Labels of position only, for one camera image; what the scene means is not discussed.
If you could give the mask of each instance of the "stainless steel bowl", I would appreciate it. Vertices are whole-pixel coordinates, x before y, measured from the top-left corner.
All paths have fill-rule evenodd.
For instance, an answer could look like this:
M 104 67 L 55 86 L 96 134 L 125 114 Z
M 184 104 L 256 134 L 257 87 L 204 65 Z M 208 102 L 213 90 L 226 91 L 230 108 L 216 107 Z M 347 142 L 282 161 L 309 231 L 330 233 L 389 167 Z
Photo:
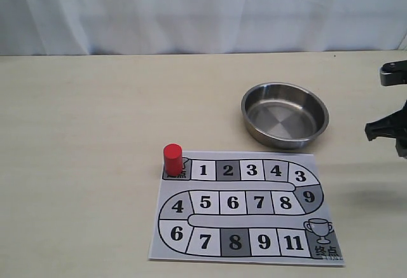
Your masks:
M 312 92 L 288 83 L 252 87 L 242 99 L 245 126 L 255 140 L 280 149 L 299 149 L 321 135 L 328 110 Z

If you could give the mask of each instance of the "white curtain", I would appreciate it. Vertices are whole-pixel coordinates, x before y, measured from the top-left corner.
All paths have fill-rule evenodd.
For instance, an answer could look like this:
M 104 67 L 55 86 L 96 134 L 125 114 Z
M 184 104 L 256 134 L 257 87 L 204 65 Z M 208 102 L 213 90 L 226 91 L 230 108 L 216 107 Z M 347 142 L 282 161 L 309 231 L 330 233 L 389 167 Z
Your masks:
M 0 0 L 0 55 L 407 48 L 407 0 Z

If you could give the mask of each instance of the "table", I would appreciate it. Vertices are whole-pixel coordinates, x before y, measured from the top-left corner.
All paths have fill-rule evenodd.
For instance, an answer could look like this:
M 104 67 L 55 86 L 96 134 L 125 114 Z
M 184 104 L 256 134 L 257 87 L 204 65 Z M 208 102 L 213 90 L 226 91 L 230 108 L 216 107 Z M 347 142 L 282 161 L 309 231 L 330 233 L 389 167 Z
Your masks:
M 367 122 L 406 86 L 378 68 L 406 52 L 1 57 L 1 277 L 402 277 L 407 161 Z M 315 92 L 330 113 L 309 147 L 345 268 L 148 261 L 162 149 L 270 151 L 245 130 L 258 83 Z

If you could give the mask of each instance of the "bowl rim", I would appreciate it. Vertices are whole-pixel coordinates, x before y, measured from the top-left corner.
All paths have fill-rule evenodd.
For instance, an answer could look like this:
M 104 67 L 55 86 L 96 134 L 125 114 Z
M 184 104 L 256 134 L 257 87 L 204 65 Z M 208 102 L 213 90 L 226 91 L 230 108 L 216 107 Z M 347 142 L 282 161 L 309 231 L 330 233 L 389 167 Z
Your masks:
M 297 139 L 288 139 L 288 138 L 283 138 L 283 137 L 279 137 L 279 136 L 275 136 L 275 135 L 270 135 L 269 133 L 266 133 L 265 131 L 261 130 L 259 127 L 255 126 L 255 124 L 253 124 L 252 120 L 249 118 L 249 116 L 247 115 L 247 111 L 245 109 L 245 104 L 247 101 L 248 96 L 250 96 L 253 91 L 259 89 L 259 88 L 263 88 L 263 87 L 267 87 L 270 85 L 284 85 L 287 87 L 292 87 L 292 88 L 296 88 L 298 90 L 300 90 L 301 92 L 305 92 L 306 94 L 310 95 L 311 97 L 314 98 L 314 100 L 317 101 L 318 105 L 321 107 L 322 112 L 324 114 L 324 123 L 322 124 L 322 126 L 320 127 L 320 129 L 315 132 L 314 134 L 312 134 L 311 136 L 308 137 L 303 137 L 303 138 L 297 138 Z M 307 141 L 312 141 L 315 138 L 317 138 L 318 136 L 320 136 L 328 127 L 329 124 L 329 112 L 328 109 L 325 105 L 325 103 L 317 96 L 315 95 L 313 92 L 311 92 L 310 90 L 301 87 L 299 85 L 296 84 L 292 84 L 292 83 L 285 83 L 285 82 L 280 82 L 280 81 L 276 81 L 276 82 L 266 82 L 266 83 L 261 83 L 258 85 L 253 86 L 252 88 L 248 89 L 248 91 L 246 91 L 246 93 L 244 94 L 244 96 L 242 97 L 242 100 L 240 102 L 240 109 L 242 111 L 244 120 L 246 122 L 248 122 L 250 124 L 250 126 L 257 132 L 259 132 L 260 134 L 275 139 L 276 141 L 284 141 L 284 142 L 307 142 Z

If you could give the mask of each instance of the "printed number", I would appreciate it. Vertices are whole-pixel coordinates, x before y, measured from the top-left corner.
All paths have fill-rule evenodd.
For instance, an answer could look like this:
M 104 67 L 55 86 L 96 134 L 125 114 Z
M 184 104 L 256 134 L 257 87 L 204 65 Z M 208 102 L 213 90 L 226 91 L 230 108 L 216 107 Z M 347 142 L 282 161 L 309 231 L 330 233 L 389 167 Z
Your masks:
M 201 175 L 206 175 L 206 165 L 201 165 Z
M 182 201 L 182 200 L 179 200 L 178 202 L 176 202 L 176 203 L 174 204 L 174 206 L 172 206 L 171 209 L 176 210 L 176 212 L 178 212 L 178 213 L 182 213 L 182 211 L 184 210 L 184 208 L 183 208 L 183 201 Z
M 237 202 L 237 197 L 228 198 L 228 206 L 230 209 L 236 209 L 237 207 L 239 207 L 239 203 Z
M 250 176 L 257 175 L 257 170 L 256 170 L 255 165 L 248 165 L 247 168 L 249 169 L 247 171 L 248 175 L 250 175 Z
M 181 240 L 183 238 L 183 233 L 181 232 L 182 230 L 183 230 L 183 228 L 181 226 L 175 226 L 171 230 L 171 239 L 174 240 L 174 241 Z
M 281 176 L 280 166 L 275 165 L 274 168 L 270 171 L 270 173 L 274 173 L 276 176 Z
M 280 206 L 283 209 L 290 209 L 291 208 L 291 203 L 290 199 L 288 197 L 280 197 Z
M 242 248 L 242 243 L 240 243 L 240 237 L 238 235 L 231 235 L 229 247 L 234 250 L 238 250 Z
M 199 239 L 203 239 L 203 238 L 206 238 L 206 239 L 204 240 L 201 248 L 206 249 L 206 247 L 208 247 L 208 242 L 209 242 L 209 239 L 210 239 L 210 235 L 201 235 L 201 236 L 199 236 Z
M 226 170 L 223 175 L 225 176 L 233 176 L 233 167 L 231 165 L 224 165 L 223 166 L 223 170 Z
M 305 173 L 303 171 L 295 171 L 295 174 L 298 175 L 298 177 L 296 177 L 297 181 L 306 181 L 307 179 L 305 178 Z
M 305 197 L 305 201 L 308 203 L 312 203 L 315 200 L 315 195 L 311 191 L 304 191 L 303 195 Z
M 257 240 L 260 243 L 259 247 L 261 249 L 268 249 L 272 245 L 272 242 L 271 242 L 270 238 L 267 235 L 259 235 Z
M 263 201 L 264 201 L 265 197 L 254 197 L 254 200 L 259 200 L 259 202 L 257 203 L 257 208 L 261 208 L 261 206 L 263 205 Z
M 207 196 L 207 195 L 202 195 L 201 196 L 201 204 L 200 204 L 200 206 L 202 207 L 202 208 L 209 208 L 210 207 L 210 196 Z
M 288 235 L 288 236 L 286 236 L 284 238 L 287 240 L 287 249 L 294 250 L 293 242 L 291 240 L 291 237 Z M 293 239 L 296 242 L 296 250 L 297 251 L 303 251 L 304 249 L 303 249 L 303 247 L 301 245 L 300 236 L 297 235 L 297 236 L 293 237 Z

